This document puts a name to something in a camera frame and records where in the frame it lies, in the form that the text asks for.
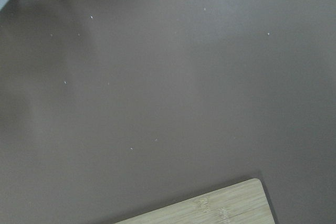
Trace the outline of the bamboo cutting board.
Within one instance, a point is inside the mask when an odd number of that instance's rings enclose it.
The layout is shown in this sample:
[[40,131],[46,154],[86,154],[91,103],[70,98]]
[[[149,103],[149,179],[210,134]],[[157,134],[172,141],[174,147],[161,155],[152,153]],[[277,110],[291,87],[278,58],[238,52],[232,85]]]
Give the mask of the bamboo cutting board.
[[275,223],[257,178],[172,204],[121,223]]

